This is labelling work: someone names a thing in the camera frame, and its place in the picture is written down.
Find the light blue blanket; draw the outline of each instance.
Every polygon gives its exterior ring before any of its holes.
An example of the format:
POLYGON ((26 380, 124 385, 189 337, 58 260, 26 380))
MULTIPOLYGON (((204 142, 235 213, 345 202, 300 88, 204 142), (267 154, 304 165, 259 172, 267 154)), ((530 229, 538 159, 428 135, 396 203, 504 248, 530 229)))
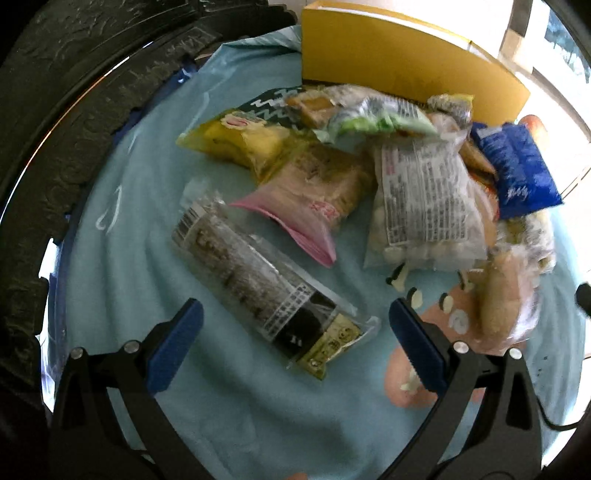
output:
MULTIPOLYGON (((171 242, 191 179, 227 202, 254 189, 247 170, 175 145, 190 124, 241 105, 269 89, 301 83, 299 30, 222 46, 198 74, 131 129, 100 174, 76 236, 67 279, 68 347, 115 351, 172 318, 189 297, 205 309, 205 326, 158 402, 180 436, 220 480, 280 480, 304 471, 314 479, 374 480, 396 458, 427 410, 393 406, 384 373, 397 340, 386 322, 377 338, 329 364, 315 380, 287 371, 263 340, 246 331, 192 276, 171 242)), ((316 264, 273 222, 244 213, 249 227, 322 283, 386 320, 395 290, 389 269, 363 270, 372 199, 339 232, 338 261, 316 264)), ((548 415, 562 421, 577 393, 583 319, 574 303, 579 278, 559 210, 554 212, 558 263, 542 279, 540 324, 525 353, 548 415)), ((454 274, 415 271, 408 283, 424 305, 457 283, 454 274)), ((127 438, 141 442, 121 399, 113 395, 127 438)), ((448 454, 461 447, 471 406, 448 454)), ((544 431, 544 446, 551 436, 544 431)))

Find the black cable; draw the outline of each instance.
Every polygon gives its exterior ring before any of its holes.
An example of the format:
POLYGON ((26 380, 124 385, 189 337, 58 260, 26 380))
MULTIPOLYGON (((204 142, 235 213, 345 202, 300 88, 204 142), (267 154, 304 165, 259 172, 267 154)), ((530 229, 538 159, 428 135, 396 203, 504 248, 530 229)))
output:
POLYGON ((542 406, 540 398, 536 395, 535 399, 538 401, 538 406, 540 408, 540 413, 542 414, 542 419, 544 420, 544 423, 550 430, 554 430, 555 432, 566 432, 568 430, 575 429, 579 426, 579 422, 582 420, 582 418, 581 420, 576 421, 574 423, 570 423, 568 425, 556 425, 555 423, 552 423, 548 418, 548 415, 546 415, 546 412, 544 411, 544 407, 542 406))

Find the snack package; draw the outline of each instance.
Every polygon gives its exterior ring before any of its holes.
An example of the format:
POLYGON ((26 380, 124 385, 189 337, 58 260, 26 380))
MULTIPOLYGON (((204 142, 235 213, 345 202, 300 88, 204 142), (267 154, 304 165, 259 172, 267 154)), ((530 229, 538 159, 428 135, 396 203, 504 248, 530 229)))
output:
POLYGON ((523 245, 511 245, 493 255, 479 286, 483 350, 503 351, 527 339, 540 317, 538 285, 537 269, 532 268, 523 245))
POLYGON ((336 260, 330 231, 357 207, 374 184, 369 158, 320 143, 292 152, 267 184, 234 202, 276 220, 325 267, 336 260))
POLYGON ((281 167, 286 154, 316 140, 284 108, 284 96, 300 90, 265 92, 182 133, 177 145, 250 168, 256 182, 263 183, 281 167))
POLYGON ((502 220, 562 204, 556 184, 525 125, 488 128, 474 123, 472 137, 498 173, 502 220))
POLYGON ((302 122, 317 128, 316 135, 324 142, 334 142, 349 132, 437 133, 425 113, 413 103, 358 85, 308 90, 288 98, 286 104, 299 110, 302 122))
POLYGON ((458 155, 464 138, 391 138, 376 146, 366 267, 405 261, 410 268, 468 270, 487 258, 480 193, 458 155))
POLYGON ((499 199, 496 190, 478 181, 477 177, 470 175, 472 180, 472 192, 476 207, 480 212, 480 219, 484 228, 485 244, 492 248, 497 242, 497 221, 499 219, 499 199))
POLYGON ((550 273, 556 266, 554 228, 547 209, 499 222, 498 241, 525 246, 540 274, 550 273))
POLYGON ((194 202, 173 240, 196 260, 195 275, 229 312, 316 378, 379 327, 272 245, 242 232, 220 201, 194 202))
POLYGON ((434 110, 448 113, 461 129, 467 129, 472 123, 473 95, 457 93, 434 95, 427 100, 427 105, 434 110))
MULTIPOLYGON (((457 125, 457 122, 450 115, 446 115, 445 113, 428 113, 427 118, 431 121, 439 134, 460 131, 460 127, 457 125)), ((495 168, 486 159, 482 152, 478 150, 478 147, 474 144, 474 142, 472 142, 471 139, 468 138, 462 144, 460 156, 466 167, 470 170, 484 172, 496 177, 495 168)))

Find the yellow cardboard box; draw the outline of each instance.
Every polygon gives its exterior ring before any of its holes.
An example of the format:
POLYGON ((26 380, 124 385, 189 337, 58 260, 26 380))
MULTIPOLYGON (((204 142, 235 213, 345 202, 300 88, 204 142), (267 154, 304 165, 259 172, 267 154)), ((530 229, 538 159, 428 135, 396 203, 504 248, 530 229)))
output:
POLYGON ((304 8, 302 77, 354 83, 425 102, 439 93, 474 95, 473 118, 512 122, 529 90, 467 38, 381 8, 320 0, 304 8))

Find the blue gripper pad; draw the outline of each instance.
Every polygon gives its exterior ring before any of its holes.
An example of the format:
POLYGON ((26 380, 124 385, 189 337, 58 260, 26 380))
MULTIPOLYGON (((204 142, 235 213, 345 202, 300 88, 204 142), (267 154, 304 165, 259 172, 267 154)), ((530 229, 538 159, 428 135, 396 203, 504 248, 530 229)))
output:
POLYGON ((203 327, 203 306, 189 299, 169 322, 168 335, 147 359, 145 385, 154 395, 170 386, 195 337, 203 327))
POLYGON ((396 335, 425 388, 438 395, 444 393, 447 390, 447 380, 446 361, 440 350, 442 346, 438 348, 426 330, 436 335, 435 340, 443 343, 441 338, 443 337, 444 341, 449 345, 443 333, 437 326, 424 323, 403 299, 392 302, 389 320, 390 328, 396 335))

